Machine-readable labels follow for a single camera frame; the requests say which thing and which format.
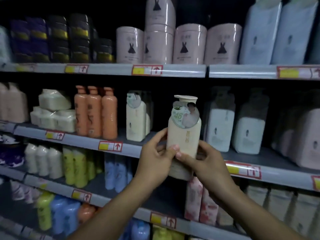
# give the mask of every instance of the cream bottle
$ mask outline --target cream bottle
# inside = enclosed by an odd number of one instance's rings
[[[23,123],[28,121],[28,103],[27,96],[19,90],[18,84],[9,82],[7,92],[8,120],[14,123]]]
[[[142,141],[146,137],[147,107],[141,95],[141,91],[127,94],[126,134],[130,141]]]
[[[180,103],[174,102],[168,125],[167,149],[172,145],[179,145],[180,151],[196,158],[201,119],[196,108],[197,97],[175,95]],[[176,179],[190,181],[193,172],[182,163],[174,159],[169,176]]]
[[[102,98],[102,137],[105,140],[114,140],[118,136],[118,100],[113,95],[112,88],[105,87],[104,91],[106,94]]]
[[[84,86],[75,86],[78,89],[78,93],[74,96],[74,108],[76,116],[76,132],[78,136],[88,135],[88,104],[86,88]]]
[[[101,137],[101,96],[97,87],[88,86],[90,94],[88,102],[88,136],[92,138]]]

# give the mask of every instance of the body wash bottle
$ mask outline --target body wash bottle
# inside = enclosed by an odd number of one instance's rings
[[[201,119],[196,107],[197,97],[175,95],[179,101],[173,103],[168,125],[167,149],[172,145],[179,145],[180,151],[196,158]],[[182,163],[174,159],[169,176],[176,179],[191,180],[193,172]]]

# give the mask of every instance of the black dress logo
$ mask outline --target black dress logo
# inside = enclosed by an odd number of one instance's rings
[[[186,42],[182,42],[182,49],[180,51],[180,53],[188,53],[188,49],[186,48]]]
[[[130,44],[130,49],[128,50],[128,53],[131,53],[131,54],[135,54],[136,52],[134,51],[134,44]]]
[[[145,53],[145,54],[149,53],[149,50],[148,50],[148,43],[146,43],[146,48],[145,48],[145,50],[144,50],[144,53]]]
[[[154,11],[160,11],[161,7],[159,6],[159,0],[154,0],[154,7],[153,7]]]
[[[224,42],[223,44],[220,42],[220,48],[218,50],[218,54],[226,54],[226,48],[224,47],[226,43]]]

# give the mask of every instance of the human hand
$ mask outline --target human hand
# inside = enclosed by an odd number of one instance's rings
[[[141,150],[138,168],[135,178],[140,178],[141,182],[146,183],[152,190],[158,187],[167,178],[172,159],[179,151],[178,145],[173,145],[166,150],[166,145],[159,145],[167,135],[168,129],[165,128],[148,141]]]
[[[237,190],[221,153],[202,140],[199,140],[199,150],[204,155],[197,156],[198,160],[181,152],[176,153],[176,158],[193,169],[200,182],[215,198],[222,200]]]

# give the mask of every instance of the pink package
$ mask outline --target pink package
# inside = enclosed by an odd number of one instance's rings
[[[199,221],[203,185],[197,177],[193,177],[186,187],[186,208],[184,218],[190,221]]]
[[[210,226],[215,226],[218,209],[219,206],[210,198],[208,190],[203,188],[199,221]]]

